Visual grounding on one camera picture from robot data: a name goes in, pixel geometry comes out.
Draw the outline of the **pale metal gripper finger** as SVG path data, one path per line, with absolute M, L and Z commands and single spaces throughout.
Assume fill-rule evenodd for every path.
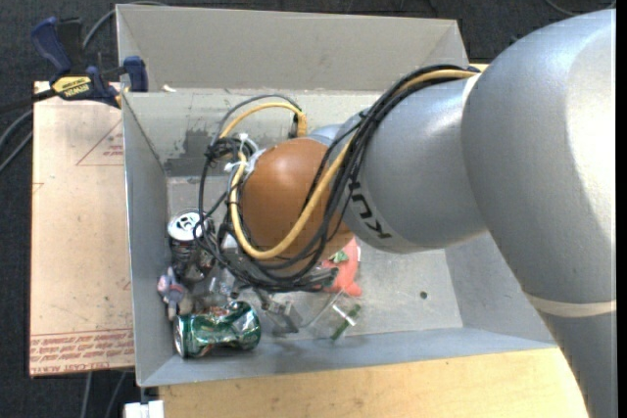
M 271 293 L 259 288 L 254 288 L 253 291 L 258 298 L 263 311 L 268 313 L 277 312 L 277 302 L 274 300 Z
M 273 323 L 274 336 L 295 334 L 300 331 L 300 314 L 291 301 L 272 301 L 267 308 L 267 316 Z

